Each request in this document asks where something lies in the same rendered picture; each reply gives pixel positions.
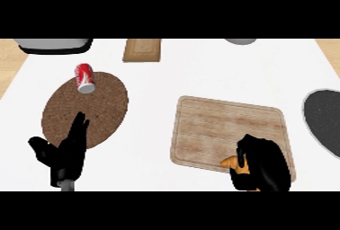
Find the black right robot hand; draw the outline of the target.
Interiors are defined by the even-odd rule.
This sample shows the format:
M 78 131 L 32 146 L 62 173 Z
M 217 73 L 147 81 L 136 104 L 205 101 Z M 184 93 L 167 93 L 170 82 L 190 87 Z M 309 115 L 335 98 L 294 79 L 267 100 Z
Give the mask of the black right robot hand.
M 277 144 L 264 138 L 245 135 L 238 141 L 236 159 L 248 166 L 248 173 L 229 169 L 236 190 L 288 191 L 291 174 Z

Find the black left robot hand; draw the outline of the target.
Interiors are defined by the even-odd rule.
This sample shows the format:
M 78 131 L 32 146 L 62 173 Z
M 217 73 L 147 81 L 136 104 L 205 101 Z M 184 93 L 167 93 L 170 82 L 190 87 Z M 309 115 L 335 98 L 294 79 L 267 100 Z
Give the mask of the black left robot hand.
M 60 188 L 63 180 L 73 182 L 81 176 L 85 159 L 85 132 L 88 120 L 78 112 L 72 121 L 66 138 L 59 146 L 53 146 L 39 137 L 31 137 L 28 144 L 35 153 L 35 158 L 50 168 L 50 186 Z

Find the golden croissant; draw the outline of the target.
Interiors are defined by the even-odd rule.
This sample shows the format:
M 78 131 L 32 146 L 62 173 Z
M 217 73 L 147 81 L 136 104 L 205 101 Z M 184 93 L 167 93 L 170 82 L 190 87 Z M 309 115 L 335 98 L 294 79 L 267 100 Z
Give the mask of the golden croissant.
M 229 168 L 229 176 L 236 190 L 258 191 L 255 181 L 249 174 L 248 164 L 239 166 L 238 156 L 227 157 L 220 165 Z

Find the pale wooden cutting board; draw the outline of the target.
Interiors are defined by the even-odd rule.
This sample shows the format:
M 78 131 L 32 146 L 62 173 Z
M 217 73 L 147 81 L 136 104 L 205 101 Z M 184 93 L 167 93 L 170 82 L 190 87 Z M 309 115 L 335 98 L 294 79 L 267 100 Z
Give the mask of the pale wooden cutting board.
M 192 96 L 178 98 L 170 148 L 175 164 L 226 173 L 229 168 L 220 162 L 236 155 L 236 144 L 245 135 L 277 144 L 294 181 L 294 158 L 280 110 Z

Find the dark grey pan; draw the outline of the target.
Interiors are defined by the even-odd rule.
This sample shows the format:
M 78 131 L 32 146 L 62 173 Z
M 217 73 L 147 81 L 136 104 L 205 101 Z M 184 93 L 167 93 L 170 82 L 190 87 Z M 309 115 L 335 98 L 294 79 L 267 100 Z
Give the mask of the dark grey pan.
M 317 89 L 303 102 L 307 130 L 319 145 L 340 159 L 340 92 Z

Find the small brown wooden board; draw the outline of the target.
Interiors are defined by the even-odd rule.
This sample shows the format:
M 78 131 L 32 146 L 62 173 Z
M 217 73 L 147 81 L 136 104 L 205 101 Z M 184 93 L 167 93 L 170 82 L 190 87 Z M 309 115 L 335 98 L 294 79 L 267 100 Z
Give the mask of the small brown wooden board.
M 158 62 L 161 59 L 159 39 L 128 39 L 124 46 L 124 62 Z

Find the round brown cork placemat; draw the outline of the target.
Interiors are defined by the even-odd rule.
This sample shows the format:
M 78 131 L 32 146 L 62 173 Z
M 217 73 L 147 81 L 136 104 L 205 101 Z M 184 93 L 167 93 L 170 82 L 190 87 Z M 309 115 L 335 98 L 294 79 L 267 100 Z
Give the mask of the round brown cork placemat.
M 109 73 L 94 73 L 96 89 L 79 93 L 71 79 L 54 91 L 42 111 L 41 127 L 45 140 L 54 146 L 66 138 L 78 112 L 90 120 L 85 148 L 99 145 L 119 127 L 127 112 L 127 90 L 119 78 Z

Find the red soda can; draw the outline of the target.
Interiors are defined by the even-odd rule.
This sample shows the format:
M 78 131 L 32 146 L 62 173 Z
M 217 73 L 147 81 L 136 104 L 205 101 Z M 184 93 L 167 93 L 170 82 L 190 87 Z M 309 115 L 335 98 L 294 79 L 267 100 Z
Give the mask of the red soda can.
M 73 70 L 75 84 L 79 93 L 91 93 L 96 89 L 94 74 L 91 66 L 87 63 L 79 64 Z

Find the grey round object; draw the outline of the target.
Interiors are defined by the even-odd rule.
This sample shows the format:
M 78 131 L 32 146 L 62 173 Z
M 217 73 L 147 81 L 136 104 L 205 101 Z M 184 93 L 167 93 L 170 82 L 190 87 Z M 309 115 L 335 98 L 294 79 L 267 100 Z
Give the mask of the grey round object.
M 255 39 L 224 39 L 229 43 L 235 45 L 249 45 L 255 42 Z

